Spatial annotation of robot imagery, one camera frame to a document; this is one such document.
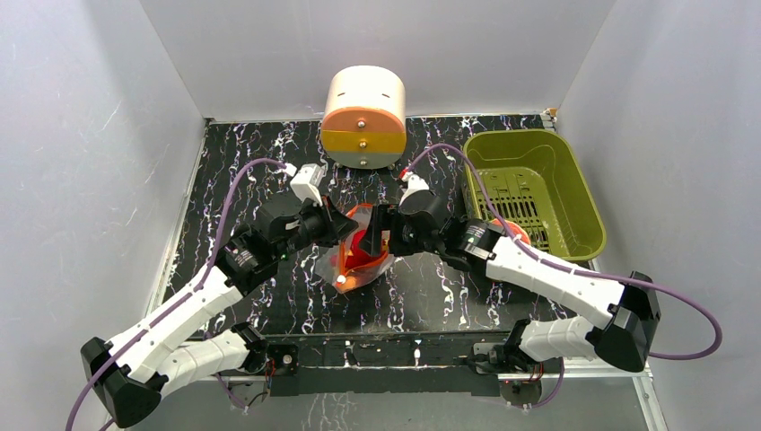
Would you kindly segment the clear zip top bag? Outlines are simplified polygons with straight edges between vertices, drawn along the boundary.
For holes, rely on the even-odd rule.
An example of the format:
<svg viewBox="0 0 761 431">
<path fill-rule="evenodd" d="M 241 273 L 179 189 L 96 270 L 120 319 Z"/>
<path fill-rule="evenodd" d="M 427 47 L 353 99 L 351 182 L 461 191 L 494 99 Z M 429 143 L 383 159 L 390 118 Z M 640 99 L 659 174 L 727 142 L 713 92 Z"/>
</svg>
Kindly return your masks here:
<svg viewBox="0 0 761 431">
<path fill-rule="evenodd" d="M 369 285 L 383 275 L 396 259 L 389 253 L 387 233 L 382 235 L 379 256 L 373 257 L 359 247 L 359 242 L 366 233 L 371 219 L 372 205 L 359 204 L 346 215 L 356 221 L 358 227 L 338 246 L 328 249 L 322 257 L 318 258 L 314 271 L 340 294 Z"/>
</svg>

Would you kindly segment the red toy apple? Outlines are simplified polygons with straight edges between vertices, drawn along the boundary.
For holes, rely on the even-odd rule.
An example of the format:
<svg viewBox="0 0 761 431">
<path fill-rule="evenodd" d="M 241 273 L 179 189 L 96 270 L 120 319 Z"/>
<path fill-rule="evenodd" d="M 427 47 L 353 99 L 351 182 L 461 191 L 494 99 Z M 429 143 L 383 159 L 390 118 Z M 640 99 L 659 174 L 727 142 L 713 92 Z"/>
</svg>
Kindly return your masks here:
<svg viewBox="0 0 761 431">
<path fill-rule="evenodd" d="M 358 268 L 372 268 L 377 267 L 381 263 L 381 256 L 371 256 L 367 252 L 363 251 L 359 242 L 364 237 L 366 231 L 360 230 L 354 234 L 348 252 L 346 254 L 346 270 L 354 270 Z"/>
</svg>

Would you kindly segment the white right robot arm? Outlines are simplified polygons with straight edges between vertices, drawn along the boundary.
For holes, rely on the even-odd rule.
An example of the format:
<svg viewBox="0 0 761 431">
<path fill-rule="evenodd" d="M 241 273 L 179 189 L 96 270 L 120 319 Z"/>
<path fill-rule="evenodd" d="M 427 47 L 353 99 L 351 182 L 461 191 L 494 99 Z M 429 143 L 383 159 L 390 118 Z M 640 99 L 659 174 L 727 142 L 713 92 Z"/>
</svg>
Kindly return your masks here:
<svg viewBox="0 0 761 431">
<path fill-rule="evenodd" d="M 504 228 L 451 214 L 430 191 L 417 191 L 398 205 L 373 207 L 356 248 L 378 257 L 422 252 L 494 282 L 522 287 L 575 312 L 571 319 L 518 321 L 507 340 L 468 362 L 486 373 L 534 365 L 558 357 L 598 358 L 627 372 L 646 365 L 660 308 L 645 276 L 623 282 L 570 265 L 512 238 Z"/>
</svg>

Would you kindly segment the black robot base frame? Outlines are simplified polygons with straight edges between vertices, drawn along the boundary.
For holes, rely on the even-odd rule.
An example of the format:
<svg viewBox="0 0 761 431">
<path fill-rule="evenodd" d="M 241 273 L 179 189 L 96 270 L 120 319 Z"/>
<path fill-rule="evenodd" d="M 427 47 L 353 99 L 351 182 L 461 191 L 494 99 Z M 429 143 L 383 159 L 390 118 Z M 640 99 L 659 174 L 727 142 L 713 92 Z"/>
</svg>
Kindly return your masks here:
<svg viewBox="0 0 761 431">
<path fill-rule="evenodd" d="M 503 354 L 500 330 L 267 336 L 270 365 L 225 371 L 233 383 L 268 383 L 272 396 L 465 392 L 499 397 L 512 383 L 534 383 L 558 363 L 516 365 Z"/>
</svg>

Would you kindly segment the toy watermelon slice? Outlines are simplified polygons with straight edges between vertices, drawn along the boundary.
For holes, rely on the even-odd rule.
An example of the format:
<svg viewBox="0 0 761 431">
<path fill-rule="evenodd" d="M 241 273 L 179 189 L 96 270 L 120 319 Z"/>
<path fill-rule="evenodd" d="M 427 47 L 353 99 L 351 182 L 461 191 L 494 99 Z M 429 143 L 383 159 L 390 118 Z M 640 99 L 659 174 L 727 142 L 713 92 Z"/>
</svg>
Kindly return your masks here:
<svg viewBox="0 0 761 431">
<path fill-rule="evenodd" d="M 519 238 L 521 242 L 524 242 L 527 245 L 531 245 L 531 240 L 529 238 L 528 233 L 521 228 L 518 224 L 514 223 L 513 221 L 506 221 L 506 224 L 510 228 L 510 232 Z"/>
</svg>

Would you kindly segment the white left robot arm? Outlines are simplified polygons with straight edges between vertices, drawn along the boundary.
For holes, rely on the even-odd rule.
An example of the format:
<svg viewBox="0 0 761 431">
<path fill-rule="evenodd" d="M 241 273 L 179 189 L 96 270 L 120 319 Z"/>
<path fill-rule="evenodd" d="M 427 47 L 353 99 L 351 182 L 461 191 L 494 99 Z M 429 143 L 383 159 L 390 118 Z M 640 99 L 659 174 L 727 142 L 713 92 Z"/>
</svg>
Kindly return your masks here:
<svg viewBox="0 0 761 431">
<path fill-rule="evenodd" d="M 172 392 L 213 374 L 264 372 L 275 359 L 268 341 L 239 323 L 202 342 L 185 341 L 216 314 L 273 278 L 280 262 L 313 245 L 336 246 L 358 223 L 323 196 L 277 195 L 253 224 L 236 228 L 219 251 L 170 300 L 135 326 L 81 348 L 90 390 L 120 428 L 147 418 Z"/>
</svg>

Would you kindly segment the olive green plastic basket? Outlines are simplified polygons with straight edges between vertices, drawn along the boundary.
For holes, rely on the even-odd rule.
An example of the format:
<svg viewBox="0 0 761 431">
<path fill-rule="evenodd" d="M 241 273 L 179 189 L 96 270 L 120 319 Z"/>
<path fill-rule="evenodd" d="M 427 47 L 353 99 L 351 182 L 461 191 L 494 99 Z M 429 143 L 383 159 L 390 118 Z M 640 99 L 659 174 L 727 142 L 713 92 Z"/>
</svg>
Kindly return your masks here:
<svg viewBox="0 0 761 431">
<path fill-rule="evenodd" d="M 518 224 L 531 245 L 570 262 L 600 255 L 607 233 L 570 145 L 542 129 L 487 131 L 463 147 L 474 172 L 465 171 L 467 214 L 493 219 L 492 201 L 506 220 Z"/>
</svg>

